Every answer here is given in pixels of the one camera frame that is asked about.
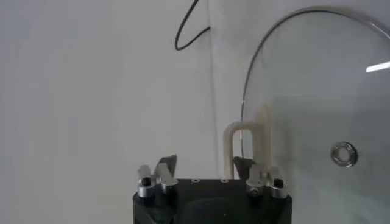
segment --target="gray wall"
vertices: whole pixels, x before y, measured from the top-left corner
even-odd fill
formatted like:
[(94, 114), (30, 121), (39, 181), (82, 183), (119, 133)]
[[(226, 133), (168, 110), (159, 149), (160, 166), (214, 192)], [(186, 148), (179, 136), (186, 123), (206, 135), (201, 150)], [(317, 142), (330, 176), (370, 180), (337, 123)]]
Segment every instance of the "gray wall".
[(173, 46), (189, 6), (1, 1), (2, 224), (132, 223), (138, 166), (174, 153), (178, 177), (217, 175), (210, 36)]

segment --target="glass pot lid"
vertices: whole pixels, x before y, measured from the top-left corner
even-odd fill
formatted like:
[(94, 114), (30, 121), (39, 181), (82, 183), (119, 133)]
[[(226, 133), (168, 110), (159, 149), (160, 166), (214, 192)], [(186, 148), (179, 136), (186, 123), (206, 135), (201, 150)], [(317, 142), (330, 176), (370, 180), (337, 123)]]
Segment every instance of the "glass pot lid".
[[(315, 9), (264, 38), (242, 119), (269, 110), (272, 164), (293, 197), (294, 223), (388, 223), (389, 36), (365, 17)], [(244, 157), (251, 145), (243, 133)]]

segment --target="black cable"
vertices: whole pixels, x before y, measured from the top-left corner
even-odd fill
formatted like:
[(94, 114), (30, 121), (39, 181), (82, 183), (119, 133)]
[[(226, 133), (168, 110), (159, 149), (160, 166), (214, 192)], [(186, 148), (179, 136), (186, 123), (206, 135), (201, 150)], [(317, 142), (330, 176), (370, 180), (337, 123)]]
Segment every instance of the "black cable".
[(175, 48), (177, 51), (181, 51), (181, 50), (184, 50), (186, 49), (187, 47), (189, 47), (194, 41), (196, 41), (196, 39), (198, 39), (203, 33), (207, 32), (210, 30), (210, 26), (204, 30), (202, 30), (198, 35), (196, 35), (190, 42), (188, 42), (186, 45), (182, 46), (182, 47), (178, 47), (178, 42), (179, 42), (179, 37), (180, 35), (182, 34), (182, 30), (183, 30), (183, 27), (185, 25), (185, 23), (187, 22), (188, 20), (188, 17), (190, 17), (190, 14), (193, 12), (197, 2), (199, 0), (194, 0), (193, 4), (191, 5), (190, 9), (188, 10), (187, 14), (184, 16), (184, 19), (177, 31), (177, 34), (176, 34), (176, 38), (175, 38)]

